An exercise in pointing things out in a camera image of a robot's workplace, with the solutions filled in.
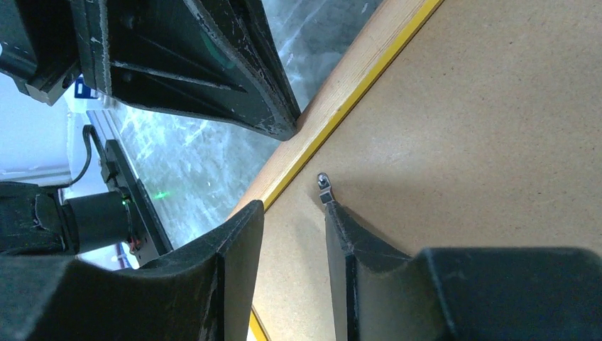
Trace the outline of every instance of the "wooden strip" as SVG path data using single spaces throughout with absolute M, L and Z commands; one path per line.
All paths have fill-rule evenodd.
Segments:
M 273 204 L 441 2 L 385 0 L 376 9 L 299 118 L 297 135 L 279 145 L 233 213 L 255 199 Z

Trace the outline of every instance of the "gray floor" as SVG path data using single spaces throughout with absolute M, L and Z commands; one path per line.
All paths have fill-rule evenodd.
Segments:
M 381 0 L 263 0 L 301 109 Z M 220 225 L 278 146 L 230 124 L 120 106 L 111 118 L 174 247 Z

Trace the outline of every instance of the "yellow stripe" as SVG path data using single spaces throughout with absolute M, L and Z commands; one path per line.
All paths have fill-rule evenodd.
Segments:
M 401 52 L 401 50 L 407 45 L 412 37 L 418 32 L 420 27 L 426 22 L 431 14 L 437 9 L 437 7 L 443 2 L 443 0 L 427 0 L 424 5 L 418 10 L 410 22 L 401 30 L 399 36 L 395 38 L 391 46 L 384 52 L 382 57 L 374 65 L 372 70 L 367 76 L 360 82 L 358 87 L 351 93 L 345 103 L 341 105 L 336 114 L 330 119 L 323 130 L 318 134 L 318 137 L 312 141 L 309 147 L 303 152 L 301 158 L 283 180 L 276 186 L 276 189 L 268 195 L 264 205 L 266 211 L 274 203 L 276 198 L 284 191 L 284 189 L 290 184 L 293 178 L 301 171 L 303 166 L 311 159 L 316 153 L 319 147 L 328 139 L 328 136 L 336 129 L 336 127 L 343 121 L 347 114 L 356 106 L 360 99 L 367 93 L 372 87 L 374 82 L 383 74 L 387 67 L 393 62 L 395 57 Z M 251 311 L 251 330 L 258 341 L 267 341 L 267 333 L 263 330 L 259 319 L 256 316 L 255 311 Z

